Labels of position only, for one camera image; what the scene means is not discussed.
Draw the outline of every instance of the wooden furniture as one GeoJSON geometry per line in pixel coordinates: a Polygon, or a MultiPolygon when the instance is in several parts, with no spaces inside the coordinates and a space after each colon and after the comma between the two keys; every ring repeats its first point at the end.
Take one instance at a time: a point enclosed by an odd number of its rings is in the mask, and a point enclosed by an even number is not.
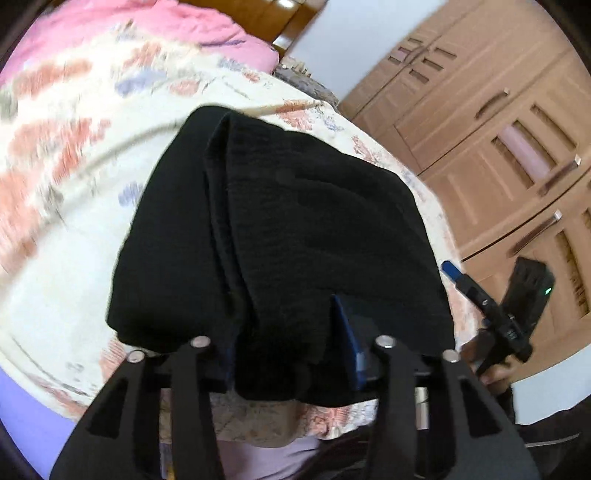
{"type": "Polygon", "coordinates": [[[327,0],[180,0],[196,7],[215,8],[229,15],[246,32],[273,45],[283,57],[327,0]]]}
{"type": "Polygon", "coordinates": [[[534,354],[518,368],[514,380],[551,367],[591,342],[591,171],[559,200],[467,260],[464,267],[500,300],[517,255],[546,262],[556,286],[532,335],[534,354]]]}
{"type": "Polygon", "coordinates": [[[516,378],[591,343],[591,76],[541,6],[450,1],[339,109],[435,192],[466,271],[498,300],[518,254],[550,265],[516,378]]]}

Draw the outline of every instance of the metal handle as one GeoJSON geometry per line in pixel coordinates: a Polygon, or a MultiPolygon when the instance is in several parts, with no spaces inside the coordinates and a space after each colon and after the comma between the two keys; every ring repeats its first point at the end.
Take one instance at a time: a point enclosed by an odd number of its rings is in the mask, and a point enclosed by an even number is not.
{"type": "Polygon", "coordinates": [[[579,157],[578,155],[575,155],[574,160],[567,163],[564,167],[562,167],[556,173],[556,175],[554,175],[551,179],[549,179],[542,186],[542,188],[540,189],[538,194],[541,197],[546,195],[554,185],[556,185],[560,180],[562,180],[564,177],[566,177],[570,172],[572,172],[573,170],[576,170],[579,167],[579,165],[581,165],[581,157],[579,157]]]}
{"type": "Polygon", "coordinates": [[[499,100],[502,100],[503,98],[508,97],[510,94],[511,91],[508,88],[506,88],[503,91],[493,95],[490,99],[488,99],[485,102],[484,105],[480,107],[480,110],[476,112],[476,115],[474,115],[474,120],[480,119],[480,117],[484,115],[484,113],[491,107],[491,105],[497,103],[499,100]]]}
{"type": "Polygon", "coordinates": [[[560,210],[556,210],[552,217],[548,218],[545,222],[539,224],[536,228],[534,228],[530,233],[524,236],[513,246],[513,248],[510,250],[511,256],[517,255],[521,250],[525,248],[526,245],[528,245],[535,238],[544,233],[548,228],[550,228],[553,225],[556,225],[561,218],[562,212],[560,210]]]}
{"type": "Polygon", "coordinates": [[[425,51],[427,51],[427,47],[415,48],[413,51],[411,51],[411,53],[407,55],[406,59],[404,59],[404,64],[410,65],[417,59],[419,55],[423,54],[425,51]]]}

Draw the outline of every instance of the bolt head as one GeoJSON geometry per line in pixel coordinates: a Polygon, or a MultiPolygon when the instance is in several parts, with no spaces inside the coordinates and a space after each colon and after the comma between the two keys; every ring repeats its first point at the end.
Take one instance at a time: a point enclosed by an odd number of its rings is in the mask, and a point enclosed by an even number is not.
{"type": "Polygon", "coordinates": [[[127,361],[130,364],[138,364],[144,358],[146,358],[146,354],[143,353],[142,350],[134,350],[133,352],[130,352],[129,355],[127,356],[127,361]]]}
{"type": "Polygon", "coordinates": [[[390,335],[380,335],[375,339],[375,343],[382,348],[392,348],[396,345],[396,340],[390,337],[390,335]]]}
{"type": "Polygon", "coordinates": [[[457,353],[455,350],[445,350],[443,352],[443,359],[447,362],[454,364],[460,360],[460,354],[457,353]]]}
{"type": "Polygon", "coordinates": [[[205,335],[200,335],[198,337],[195,337],[193,340],[191,340],[191,346],[194,348],[205,348],[207,346],[209,346],[211,344],[212,340],[211,338],[205,336],[205,335]]]}

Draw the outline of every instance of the pink blanket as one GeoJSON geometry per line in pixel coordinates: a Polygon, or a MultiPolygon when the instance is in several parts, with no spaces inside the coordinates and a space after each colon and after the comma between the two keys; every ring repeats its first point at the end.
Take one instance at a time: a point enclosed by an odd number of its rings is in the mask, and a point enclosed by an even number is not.
{"type": "Polygon", "coordinates": [[[0,73],[0,84],[26,61],[42,60],[76,46],[117,24],[135,25],[162,37],[201,44],[249,67],[271,73],[279,56],[266,42],[248,35],[227,15],[177,0],[70,0],[38,18],[0,73]]]}

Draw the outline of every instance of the blue tab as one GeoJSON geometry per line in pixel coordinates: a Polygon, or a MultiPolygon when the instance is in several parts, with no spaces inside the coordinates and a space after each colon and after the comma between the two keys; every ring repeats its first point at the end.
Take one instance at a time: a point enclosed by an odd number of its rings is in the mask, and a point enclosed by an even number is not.
{"type": "Polygon", "coordinates": [[[365,387],[365,368],[366,361],[363,350],[361,349],[358,340],[355,338],[355,333],[349,324],[345,306],[339,298],[334,295],[333,301],[337,308],[338,321],[340,322],[341,342],[344,354],[345,368],[349,382],[352,384],[354,390],[359,391],[365,387]]]}
{"type": "Polygon", "coordinates": [[[449,260],[445,260],[445,262],[441,264],[441,270],[443,270],[443,273],[445,273],[445,275],[447,275],[454,283],[457,282],[457,279],[462,275],[462,272],[449,260]]]}

